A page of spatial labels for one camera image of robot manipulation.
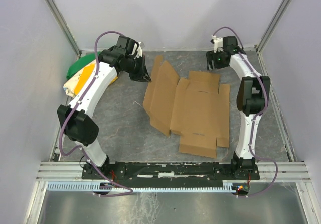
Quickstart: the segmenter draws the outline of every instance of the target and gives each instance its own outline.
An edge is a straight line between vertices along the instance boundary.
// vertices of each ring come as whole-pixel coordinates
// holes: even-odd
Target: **flattened cardboard box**
[[[179,151],[216,158],[216,147],[229,147],[230,85],[220,75],[189,72],[180,78],[157,56],[143,107],[150,124],[166,136],[180,135]]]

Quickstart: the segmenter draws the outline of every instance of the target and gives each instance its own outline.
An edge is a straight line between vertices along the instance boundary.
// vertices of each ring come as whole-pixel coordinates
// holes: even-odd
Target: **folded cardboard panel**
[[[216,147],[229,146],[230,86],[219,86],[219,75],[189,72],[179,78],[157,56],[143,107],[150,124],[169,136],[180,135],[179,151],[216,158]]]

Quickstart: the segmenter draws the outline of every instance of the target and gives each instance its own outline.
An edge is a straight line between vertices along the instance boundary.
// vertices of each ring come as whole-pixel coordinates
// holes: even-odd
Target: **green cloth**
[[[76,61],[71,67],[69,68],[67,72],[67,80],[72,78],[79,70],[83,69],[85,66],[87,66],[89,63],[91,63],[93,60],[95,60],[95,54],[88,54],[84,57],[81,57]]]

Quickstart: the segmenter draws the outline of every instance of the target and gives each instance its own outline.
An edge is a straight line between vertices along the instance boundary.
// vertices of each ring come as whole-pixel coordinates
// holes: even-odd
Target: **floor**
[[[179,76],[187,77],[188,71],[206,71],[206,56],[203,51],[193,52],[145,52],[146,66],[150,73],[154,59],[163,55]],[[247,51],[251,64],[261,71],[255,51]],[[220,83],[228,83],[230,89],[230,147],[219,148],[217,159],[178,152],[179,136],[168,138],[149,123],[149,116],[142,107],[146,83],[130,81],[127,73],[109,86],[100,99],[93,120],[99,126],[98,141],[111,161],[223,161],[229,162],[238,143],[240,115],[236,108],[236,96],[240,80],[232,68],[215,70],[221,75]],[[65,138],[64,149],[74,146]],[[288,161],[280,130],[270,104],[259,124],[256,154]],[[82,153],[77,150],[61,161],[78,161]]]
[[[257,192],[264,184],[252,184]],[[47,191],[38,224],[228,223],[307,224],[295,183],[236,199],[227,193],[143,192],[98,198],[88,192]]]

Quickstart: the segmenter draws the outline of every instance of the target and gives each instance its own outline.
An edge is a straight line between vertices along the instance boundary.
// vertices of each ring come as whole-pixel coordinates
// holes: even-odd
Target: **white backdrop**
[[[1,0],[0,15],[0,223],[18,224],[49,158],[76,54],[45,0]]]
[[[228,25],[246,46],[257,44],[282,0],[55,0],[80,49],[97,36],[121,31],[148,50],[211,47],[211,34]],[[114,45],[104,37],[100,47]]]
[[[320,0],[292,0],[263,58],[299,161],[321,202]]]

